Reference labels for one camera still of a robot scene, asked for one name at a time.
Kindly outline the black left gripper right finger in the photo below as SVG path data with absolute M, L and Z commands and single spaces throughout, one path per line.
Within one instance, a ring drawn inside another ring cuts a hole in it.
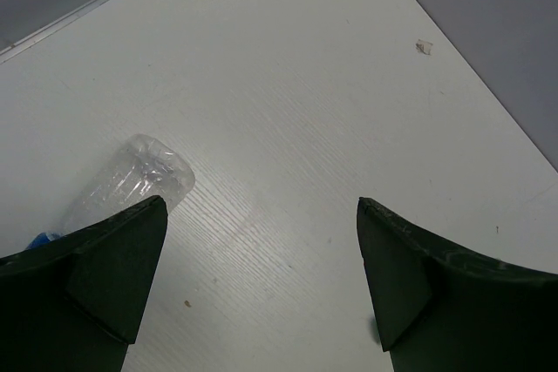
M 555 274 L 474 252 L 370 198 L 357 237 L 395 370 L 556 370 Z

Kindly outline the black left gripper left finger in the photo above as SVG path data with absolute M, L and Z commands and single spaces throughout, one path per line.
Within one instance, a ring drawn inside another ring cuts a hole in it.
M 136 342 L 167 232 L 153 196 L 1 259 L 3 371 L 119 371 Z

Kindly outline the clear bottle blue label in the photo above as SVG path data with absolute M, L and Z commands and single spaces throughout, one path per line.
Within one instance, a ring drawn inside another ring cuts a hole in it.
M 135 134 L 93 176 L 56 227 L 38 234 L 27 247 L 50 243 L 154 195 L 172 212 L 194 184 L 192 168 L 177 152 L 153 137 Z

